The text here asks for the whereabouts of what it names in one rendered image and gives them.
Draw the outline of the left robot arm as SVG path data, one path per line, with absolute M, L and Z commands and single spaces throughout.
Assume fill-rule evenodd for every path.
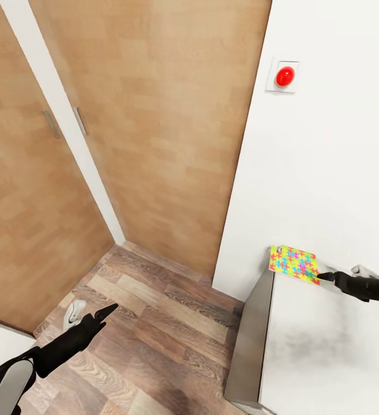
M 87 348 L 102 327 L 101 321 L 116 310 L 119 304 L 98 310 L 94 317 L 88 313 L 79 320 L 85 306 L 86 300 L 77 300 L 71 304 L 63 322 L 64 333 L 51 343 L 43 348 L 33 347 L 0 366 L 0 415 L 20 415 L 21 408 L 17 404 L 36 381 L 36 372 L 44 379 Z

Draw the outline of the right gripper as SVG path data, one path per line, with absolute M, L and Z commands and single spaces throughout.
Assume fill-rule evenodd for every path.
M 368 292 L 369 278 L 352 277 L 344 272 L 320 273 L 317 277 L 326 281 L 335 282 L 336 287 L 361 301 L 369 302 L 369 300 L 375 300 Z

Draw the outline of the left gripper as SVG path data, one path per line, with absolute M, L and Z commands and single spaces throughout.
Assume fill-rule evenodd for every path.
M 119 307 L 119 304 L 113 304 L 104 309 L 98 310 L 93 317 L 92 314 L 86 314 L 80 322 L 67 332 L 55 339 L 64 350 L 64 363 L 67 362 L 78 352 L 82 352 L 88 347 L 93 337 L 102 327 L 103 321 L 109 314 Z

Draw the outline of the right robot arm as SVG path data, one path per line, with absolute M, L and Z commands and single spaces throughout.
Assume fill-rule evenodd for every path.
M 361 301 L 379 301 L 379 275 L 362 265 L 353 267 L 351 271 L 351 276 L 344 272 L 326 272 L 317 277 L 335 282 L 336 287 Z

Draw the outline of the jigsaw puzzle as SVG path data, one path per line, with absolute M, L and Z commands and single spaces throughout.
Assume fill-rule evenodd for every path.
M 271 247 L 269 270 L 319 286 L 317 256 L 289 246 Z

